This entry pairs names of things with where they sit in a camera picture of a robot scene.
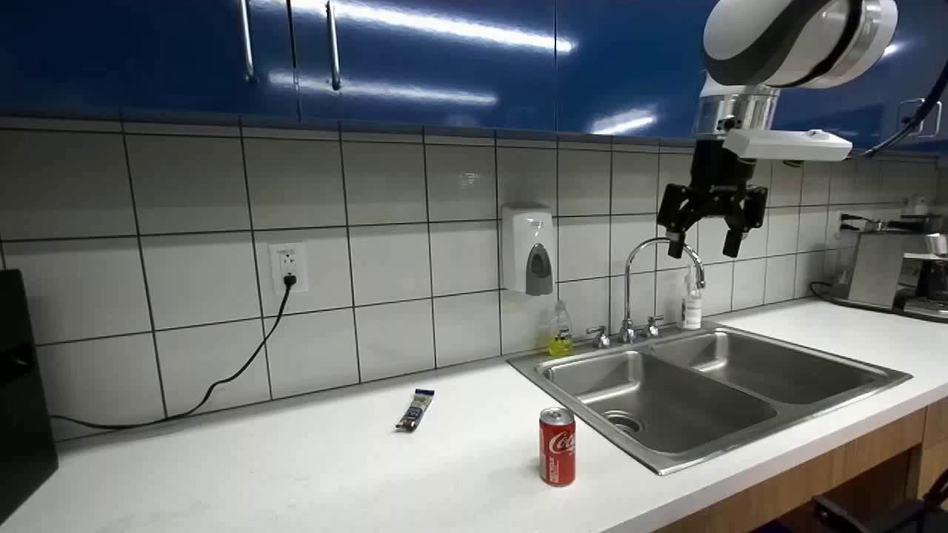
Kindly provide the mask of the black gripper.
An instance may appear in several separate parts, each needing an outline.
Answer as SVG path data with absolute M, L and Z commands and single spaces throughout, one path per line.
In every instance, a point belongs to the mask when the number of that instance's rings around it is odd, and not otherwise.
M 720 140 L 692 144 L 690 180 L 668 183 L 658 211 L 668 236 L 668 258 L 685 255 L 685 232 L 701 217 L 723 217 L 728 226 L 723 255 L 739 255 L 742 233 L 765 223 L 768 206 L 768 190 L 750 187 L 753 171 L 754 162 L 725 152 Z

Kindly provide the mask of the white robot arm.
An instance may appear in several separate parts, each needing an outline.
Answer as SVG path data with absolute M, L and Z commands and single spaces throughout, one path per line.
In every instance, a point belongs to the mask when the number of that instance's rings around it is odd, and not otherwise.
M 852 84 L 883 58 L 895 29 L 895 0 L 717 0 L 701 29 L 690 180 L 668 183 L 658 206 L 665 255 L 682 258 L 688 232 L 717 217 L 723 255 L 738 258 L 742 236 L 765 226 L 768 190 L 753 187 L 762 159 L 846 159 L 852 141 L 839 134 L 775 130 L 779 94 Z

